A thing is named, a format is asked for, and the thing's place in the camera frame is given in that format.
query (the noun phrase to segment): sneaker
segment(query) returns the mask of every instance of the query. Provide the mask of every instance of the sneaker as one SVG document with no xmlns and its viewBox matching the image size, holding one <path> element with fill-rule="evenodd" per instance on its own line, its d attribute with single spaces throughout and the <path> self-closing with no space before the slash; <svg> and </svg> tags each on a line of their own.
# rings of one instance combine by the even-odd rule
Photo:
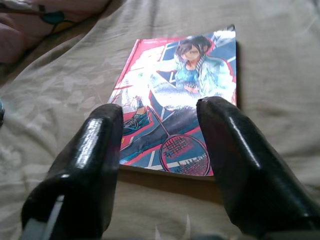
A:
<svg viewBox="0 0 320 240">
<path fill-rule="evenodd" d="M 135 114 L 123 124 L 123 135 L 130 135 L 143 128 L 150 123 L 148 112 L 144 114 Z"/>
<path fill-rule="evenodd" d="M 0 127 L 4 123 L 4 114 L 5 114 L 4 105 L 2 104 L 2 102 L 0 100 Z"/>
</svg>

